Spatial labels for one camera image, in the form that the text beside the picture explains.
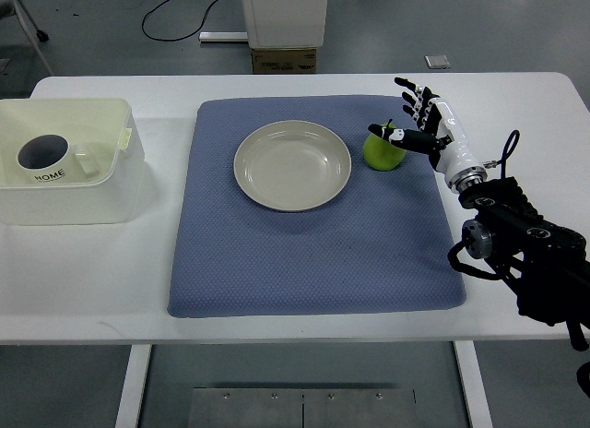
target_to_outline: white plate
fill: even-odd
[[[305,121],[257,129],[240,144],[233,160],[243,192],[280,211],[303,211],[329,201],[347,184],[350,168],[342,139]]]

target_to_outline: green apple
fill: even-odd
[[[362,146],[362,154],[370,167],[380,172],[389,172],[401,163],[406,151],[371,133]]]

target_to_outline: plastic container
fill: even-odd
[[[59,135],[89,150],[87,181],[35,184],[17,162],[20,148]],[[0,101],[0,221],[15,225],[115,223],[130,219],[144,166],[131,107],[122,99]]]
[[[250,48],[321,47],[327,3],[328,0],[242,0]]]

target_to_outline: white mug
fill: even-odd
[[[35,184],[86,182],[99,170],[86,146],[73,147],[64,137],[44,135],[27,142],[17,163]]]

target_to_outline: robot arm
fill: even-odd
[[[469,151],[465,132],[448,102],[397,77],[418,130],[394,129],[373,124],[369,130],[384,140],[427,154],[432,168],[444,174],[447,186],[459,194],[463,208],[478,214],[463,225],[461,242],[448,254],[451,267],[474,277],[501,279],[516,294],[519,314],[547,325],[567,324],[572,345],[588,348],[581,325],[590,328],[590,263],[585,260],[584,237],[543,219],[528,202],[514,178],[505,177],[505,162],[518,141],[509,137],[502,158],[501,179],[487,181],[485,166]],[[459,262],[466,249],[483,258],[493,273]],[[519,272],[517,278],[513,273]]]

